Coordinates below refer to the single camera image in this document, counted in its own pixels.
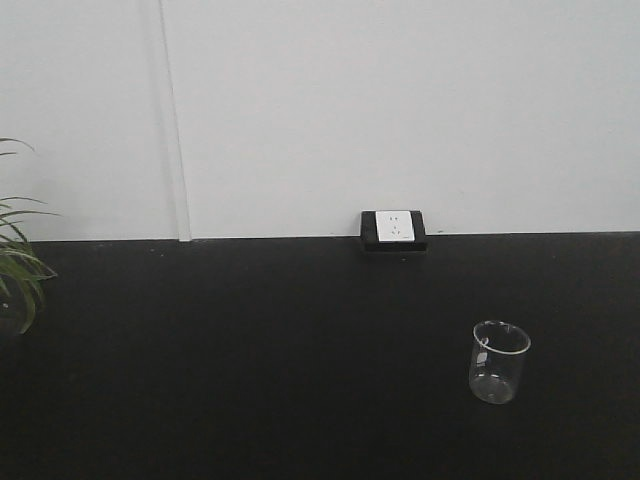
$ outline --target black surface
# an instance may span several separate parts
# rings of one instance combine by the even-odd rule
[[[0,478],[640,478],[640,235],[51,243],[0,362]],[[471,328],[523,327],[518,397]]]

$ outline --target white outlet faceplate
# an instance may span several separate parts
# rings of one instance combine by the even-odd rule
[[[376,228],[380,242],[413,242],[416,239],[408,210],[376,212]]]

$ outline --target electrical outlet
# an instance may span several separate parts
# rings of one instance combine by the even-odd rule
[[[416,239],[408,210],[376,212],[376,229],[380,242],[413,242]]]
[[[419,210],[366,210],[360,219],[365,253],[423,254],[427,234]]]

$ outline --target white wall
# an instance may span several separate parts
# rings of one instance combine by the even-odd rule
[[[162,3],[0,0],[34,239],[640,230],[640,2]]]
[[[165,3],[195,237],[640,230],[640,2]]]
[[[0,0],[0,137],[38,152],[0,157],[0,196],[62,214],[29,219],[34,239],[177,236],[158,13],[156,1]]]

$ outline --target beaker rim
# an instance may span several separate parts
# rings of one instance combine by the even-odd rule
[[[482,340],[478,338],[478,328],[487,326],[487,325],[506,326],[506,327],[509,327],[510,329],[515,330],[520,336],[522,336],[522,338],[524,338],[525,346],[518,350],[500,350],[498,348],[491,347],[486,343],[482,343]],[[507,322],[501,322],[499,320],[485,320],[484,322],[477,323],[473,327],[473,338],[475,339],[476,342],[478,342],[478,345],[480,345],[482,348],[487,349],[490,352],[500,353],[502,355],[520,355],[522,353],[525,353],[527,350],[529,350],[529,347],[531,347],[531,338],[529,338],[529,335],[527,335],[527,332],[525,332],[524,330],[522,330],[520,327],[516,325],[507,323]]]

